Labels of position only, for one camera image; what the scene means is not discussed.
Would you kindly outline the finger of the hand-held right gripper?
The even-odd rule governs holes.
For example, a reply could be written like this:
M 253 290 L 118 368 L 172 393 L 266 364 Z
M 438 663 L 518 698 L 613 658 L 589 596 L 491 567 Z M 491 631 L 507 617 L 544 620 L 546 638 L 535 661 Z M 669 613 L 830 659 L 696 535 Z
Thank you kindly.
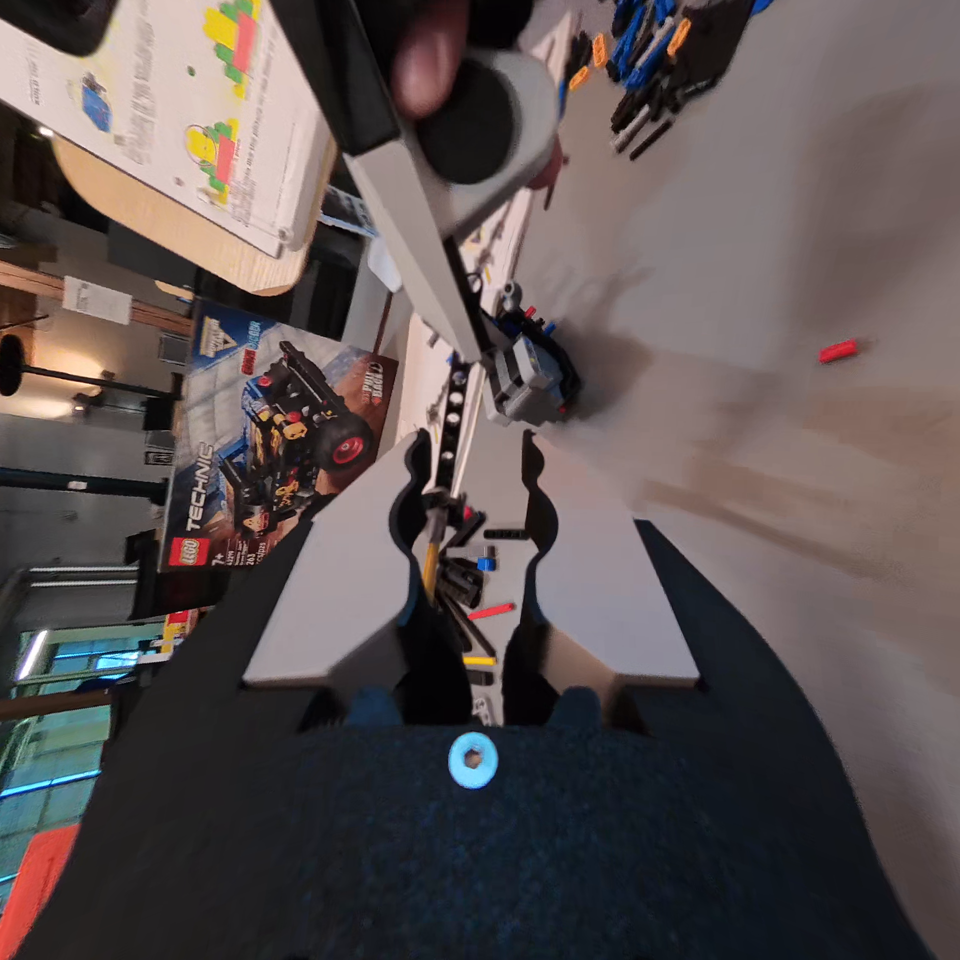
M 501 175 L 474 184 L 449 181 L 417 141 L 404 138 L 348 154 L 346 165 L 414 312 L 464 361 L 479 362 L 484 348 L 446 243 L 474 230 L 499 206 Z

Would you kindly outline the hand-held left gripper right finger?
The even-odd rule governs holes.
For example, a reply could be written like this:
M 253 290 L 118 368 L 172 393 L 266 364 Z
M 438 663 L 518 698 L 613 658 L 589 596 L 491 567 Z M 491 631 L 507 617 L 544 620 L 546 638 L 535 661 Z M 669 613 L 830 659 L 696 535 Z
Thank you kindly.
M 556 691 L 692 689 L 700 671 L 631 510 L 596 469 L 543 433 L 523 438 L 524 637 Z

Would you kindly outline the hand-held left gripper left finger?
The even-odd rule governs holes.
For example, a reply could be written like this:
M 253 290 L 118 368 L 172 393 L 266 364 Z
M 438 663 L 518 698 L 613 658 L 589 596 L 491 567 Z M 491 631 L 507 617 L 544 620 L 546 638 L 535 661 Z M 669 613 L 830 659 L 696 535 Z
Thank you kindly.
M 423 590 L 431 441 L 414 431 L 311 521 L 243 682 L 255 689 L 392 689 Z

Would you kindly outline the black lego beam assembly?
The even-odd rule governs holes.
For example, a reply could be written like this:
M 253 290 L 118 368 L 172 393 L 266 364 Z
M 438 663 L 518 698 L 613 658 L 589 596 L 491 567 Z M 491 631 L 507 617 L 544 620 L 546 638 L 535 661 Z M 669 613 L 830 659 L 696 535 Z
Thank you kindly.
M 426 488 L 422 501 L 426 511 L 426 556 L 422 567 L 422 583 L 427 602 L 436 603 L 441 545 L 449 526 L 452 493 L 461 456 L 466 423 L 466 407 L 473 364 L 463 360 L 457 351 L 449 356 L 449 377 L 438 427 L 438 458 L 434 484 Z

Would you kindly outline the open lego instruction booklet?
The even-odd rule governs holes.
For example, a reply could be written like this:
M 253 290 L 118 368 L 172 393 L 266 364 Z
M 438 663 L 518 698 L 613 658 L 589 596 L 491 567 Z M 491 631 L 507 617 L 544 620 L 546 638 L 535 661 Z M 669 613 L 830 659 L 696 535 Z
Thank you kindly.
M 481 306 L 488 313 L 497 310 L 504 286 L 514 278 L 533 201 L 531 190 L 519 190 L 462 243 L 464 267 L 469 273 L 478 275 Z M 411 315 L 400 378 L 395 440 L 399 442 L 419 429 L 427 431 L 431 439 L 433 472 L 439 466 L 440 431 L 446 408 L 451 351 L 450 345 L 419 315 Z M 474 431 L 484 407 L 486 381 L 484 370 L 475 368 L 465 387 L 461 436 L 449 484 L 453 495 L 460 493 Z

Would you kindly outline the grey lego chassis model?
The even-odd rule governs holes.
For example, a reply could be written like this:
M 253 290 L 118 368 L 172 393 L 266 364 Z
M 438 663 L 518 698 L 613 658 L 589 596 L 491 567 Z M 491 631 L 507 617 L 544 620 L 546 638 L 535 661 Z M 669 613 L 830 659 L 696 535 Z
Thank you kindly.
M 486 417 L 501 426 L 558 423 L 579 399 L 582 378 L 556 339 L 556 323 L 535 306 L 523 307 L 522 300 L 521 285 L 508 281 L 496 311 L 483 314 L 507 339 L 484 361 Z

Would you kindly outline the lego set box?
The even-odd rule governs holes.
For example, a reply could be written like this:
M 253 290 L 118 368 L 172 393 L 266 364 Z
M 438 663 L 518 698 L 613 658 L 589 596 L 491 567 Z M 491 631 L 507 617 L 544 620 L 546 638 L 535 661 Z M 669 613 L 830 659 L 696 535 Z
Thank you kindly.
M 254 567 L 376 461 L 396 359 L 202 298 L 158 570 Z

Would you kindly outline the pile of small lego pieces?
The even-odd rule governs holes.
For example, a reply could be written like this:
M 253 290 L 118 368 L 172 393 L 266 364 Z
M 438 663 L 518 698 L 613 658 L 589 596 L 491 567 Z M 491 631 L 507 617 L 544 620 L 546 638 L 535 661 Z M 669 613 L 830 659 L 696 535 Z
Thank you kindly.
M 559 83 L 570 94 L 605 75 L 622 91 L 609 118 L 610 149 L 636 161 L 674 126 L 688 103 L 726 76 L 752 19 L 770 1 L 617 1 L 607 32 L 572 38 Z

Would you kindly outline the person's right hand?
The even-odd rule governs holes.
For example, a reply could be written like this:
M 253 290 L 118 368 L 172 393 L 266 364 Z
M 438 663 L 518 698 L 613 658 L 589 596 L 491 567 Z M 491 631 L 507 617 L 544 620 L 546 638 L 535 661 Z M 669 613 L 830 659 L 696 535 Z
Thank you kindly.
M 449 99 L 467 42 L 468 1 L 423 2 L 398 42 L 390 92 L 400 114 L 421 121 Z

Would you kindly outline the instruction sheet on wooden board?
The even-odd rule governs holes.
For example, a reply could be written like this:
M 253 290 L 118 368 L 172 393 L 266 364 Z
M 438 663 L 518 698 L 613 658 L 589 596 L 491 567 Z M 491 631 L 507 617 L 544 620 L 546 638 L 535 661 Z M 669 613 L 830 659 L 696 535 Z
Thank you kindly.
M 248 293 L 300 280 L 337 148 L 270 2 L 2 2 L 1 46 L 92 207 Z

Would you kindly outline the white paper notice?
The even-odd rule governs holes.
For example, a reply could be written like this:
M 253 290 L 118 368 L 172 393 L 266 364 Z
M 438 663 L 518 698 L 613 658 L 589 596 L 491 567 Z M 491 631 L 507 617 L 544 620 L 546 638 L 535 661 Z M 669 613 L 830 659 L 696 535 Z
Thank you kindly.
M 66 310 L 120 326 L 133 319 L 134 300 L 129 294 L 72 275 L 63 278 L 61 302 Z

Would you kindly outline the orange plastic box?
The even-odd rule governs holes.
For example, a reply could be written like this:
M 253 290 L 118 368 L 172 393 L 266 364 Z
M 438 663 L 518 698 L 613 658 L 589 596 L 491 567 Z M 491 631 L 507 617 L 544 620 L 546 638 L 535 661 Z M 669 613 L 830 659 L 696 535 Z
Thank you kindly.
M 26 848 L 1 918 L 1 958 L 11 959 L 49 901 L 71 855 L 80 825 L 36 834 Z

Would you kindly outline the black lego frame piece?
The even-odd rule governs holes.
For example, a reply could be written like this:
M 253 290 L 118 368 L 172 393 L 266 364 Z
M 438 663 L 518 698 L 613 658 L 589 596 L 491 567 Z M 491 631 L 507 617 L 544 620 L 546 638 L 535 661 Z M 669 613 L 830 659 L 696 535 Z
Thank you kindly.
M 479 558 L 459 556 L 443 550 L 438 556 L 438 591 L 473 611 L 479 608 L 486 584 L 486 572 Z

